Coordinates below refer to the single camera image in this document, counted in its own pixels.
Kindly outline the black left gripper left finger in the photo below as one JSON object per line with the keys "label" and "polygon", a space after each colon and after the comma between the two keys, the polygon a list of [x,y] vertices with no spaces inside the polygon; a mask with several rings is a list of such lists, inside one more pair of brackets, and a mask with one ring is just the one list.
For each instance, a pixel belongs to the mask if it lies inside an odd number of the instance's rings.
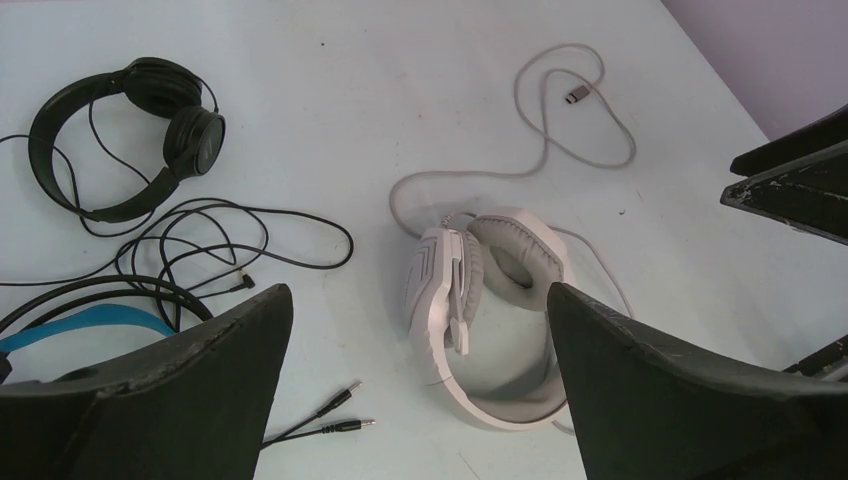
{"label": "black left gripper left finger", "polygon": [[5,479],[250,479],[292,330],[290,288],[51,382],[1,389]]}

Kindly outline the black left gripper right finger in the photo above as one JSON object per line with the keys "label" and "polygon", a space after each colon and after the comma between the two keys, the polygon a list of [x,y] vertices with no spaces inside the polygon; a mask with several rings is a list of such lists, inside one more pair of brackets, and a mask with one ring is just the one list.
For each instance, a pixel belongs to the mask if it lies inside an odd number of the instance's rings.
{"label": "black left gripper right finger", "polygon": [[719,355],[577,288],[549,289],[590,479],[843,479],[847,386]]}

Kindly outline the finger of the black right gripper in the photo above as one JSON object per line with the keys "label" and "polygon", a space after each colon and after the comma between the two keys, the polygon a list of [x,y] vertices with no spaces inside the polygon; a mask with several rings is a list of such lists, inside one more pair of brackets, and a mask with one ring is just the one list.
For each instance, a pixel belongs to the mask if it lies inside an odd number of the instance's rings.
{"label": "finger of the black right gripper", "polygon": [[847,139],[847,106],[736,157],[730,172],[751,177],[830,148]]}
{"label": "finger of the black right gripper", "polygon": [[847,143],[732,184],[720,203],[845,245]]}

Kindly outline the white headphones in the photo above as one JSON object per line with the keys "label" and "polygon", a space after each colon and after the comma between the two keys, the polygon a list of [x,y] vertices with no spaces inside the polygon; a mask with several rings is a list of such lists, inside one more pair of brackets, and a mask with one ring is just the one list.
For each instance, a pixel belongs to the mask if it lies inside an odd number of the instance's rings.
{"label": "white headphones", "polygon": [[470,329],[484,290],[512,306],[545,313],[550,287],[576,282],[568,250],[553,228],[526,209],[472,216],[464,229],[446,215],[420,237],[404,290],[408,338],[427,392],[459,420],[500,432],[553,423],[568,399],[553,345],[540,384],[519,398],[469,394],[447,358],[470,352]]}

